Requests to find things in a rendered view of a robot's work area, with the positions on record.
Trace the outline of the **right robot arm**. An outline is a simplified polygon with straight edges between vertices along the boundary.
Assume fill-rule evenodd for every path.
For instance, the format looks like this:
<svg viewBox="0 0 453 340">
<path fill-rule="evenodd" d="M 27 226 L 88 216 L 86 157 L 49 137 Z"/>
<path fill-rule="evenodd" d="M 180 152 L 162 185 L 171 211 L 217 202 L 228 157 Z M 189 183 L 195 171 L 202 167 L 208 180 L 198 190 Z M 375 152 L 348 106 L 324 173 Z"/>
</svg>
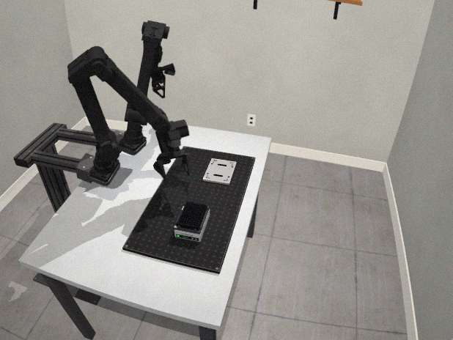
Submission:
<svg viewBox="0 0 453 340">
<path fill-rule="evenodd" d="M 95 145 L 97 153 L 93 160 L 94 166 L 89 171 L 91 177 L 108 182 L 119 165 L 117 158 L 120 153 L 116 135 L 107 125 L 91 76 L 96 75 L 102 82 L 105 81 L 146 119 L 156 131 L 161 153 L 180 149 L 180 139 L 189 136 L 186 121 L 169 122 L 166 113 L 146 97 L 100 46 L 86 50 L 67 68 L 68 80 L 76 90 L 98 144 Z"/>
</svg>

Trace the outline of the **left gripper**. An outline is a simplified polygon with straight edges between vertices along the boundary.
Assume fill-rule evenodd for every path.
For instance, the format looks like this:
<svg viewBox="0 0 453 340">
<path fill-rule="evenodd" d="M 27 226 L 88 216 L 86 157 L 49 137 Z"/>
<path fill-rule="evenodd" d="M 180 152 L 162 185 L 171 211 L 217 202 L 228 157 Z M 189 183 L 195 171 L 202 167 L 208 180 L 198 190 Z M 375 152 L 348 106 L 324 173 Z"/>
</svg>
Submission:
<svg viewBox="0 0 453 340">
<path fill-rule="evenodd" d="M 166 76 L 164 75 L 163 77 L 163 80 L 160 80 L 160 81 L 157 81 L 156 77 L 155 77 L 155 74 L 156 72 L 158 72 L 158 70 L 156 70 L 155 72 L 153 72 L 151 74 L 151 78 L 152 78 L 152 90 L 153 92 L 155 92 L 157 95 L 159 95 L 160 97 L 162 98 L 165 98 L 165 83 L 166 83 Z M 163 86 L 161 86 L 160 84 L 163 83 Z M 158 85 L 158 86 L 157 86 Z M 162 89 L 163 90 L 163 96 L 158 92 L 158 90 Z"/>
</svg>

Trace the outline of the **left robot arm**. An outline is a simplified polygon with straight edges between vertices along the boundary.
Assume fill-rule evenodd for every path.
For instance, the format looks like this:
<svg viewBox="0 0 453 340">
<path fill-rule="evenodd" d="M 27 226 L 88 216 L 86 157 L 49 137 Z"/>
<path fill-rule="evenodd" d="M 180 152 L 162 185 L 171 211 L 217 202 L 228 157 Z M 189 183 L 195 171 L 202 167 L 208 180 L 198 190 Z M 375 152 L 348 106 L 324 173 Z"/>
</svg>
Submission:
<svg viewBox="0 0 453 340">
<path fill-rule="evenodd" d="M 167 39 L 169 26 L 165 23 L 155 21 L 143 22 L 141 33 L 144 44 L 143 56 L 139 72 L 137 87 L 147 96 L 151 73 L 154 73 L 157 81 L 163 80 L 164 74 L 174 75 L 176 70 L 173 63 L 163 67 L 158 67 L 161 63 L 163 54 L 160 48 L 161 40 Z M 165 31 L 164 31 L 165 30 Z M 160 50 L 159 50 L 160 48 Z M 158 60 L 157 60 L 158 59 Z M 164 71 L 165 70 L 165 71 Z M 164 74 L 163 72 L 164 71 Z M 136 151 L 145 141 L 146 137 L 142 133 L 142 126 L 147 125 L 146 119 L 128 103 L 125 112 L 125 122 L 128 122 L 127 130 L 124 132 L 124 138 L 119 141 L 119 145 L 131 151 Z M 140 125 L 141 124 L 141 125 Z"/>
</svg>

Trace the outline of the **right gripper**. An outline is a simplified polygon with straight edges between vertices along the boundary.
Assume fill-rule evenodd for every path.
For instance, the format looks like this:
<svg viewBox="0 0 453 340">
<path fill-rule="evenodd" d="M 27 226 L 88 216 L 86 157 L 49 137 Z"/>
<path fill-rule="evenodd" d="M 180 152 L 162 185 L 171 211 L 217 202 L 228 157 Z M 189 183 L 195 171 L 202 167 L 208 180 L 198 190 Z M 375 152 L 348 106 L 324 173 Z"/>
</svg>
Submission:
<svg viewBox="0 0 453 340">
<path fill-rule="evenodd" d="M 184 149 L 178 149 L 178 150 L 164 152 L 164 153 L 159 154 L 159 156 L 156 159 L 157 161 L 155 161 L 155 163 L 153 164 L 153 167 L 162 176 L 162 178 L 165 181 L 167 181 L 166 173 L 165 173 L 163 165 L 171 163 L 171 159 L 181 158 L 181 157 L 183 157 L 183 159 L 181 161 L 183 164 L 183 167 L 184 167 L 187 175 L 189 176 L 190 175 L 191 154 L 189 152 L 185 153 Z"/>
</svg>

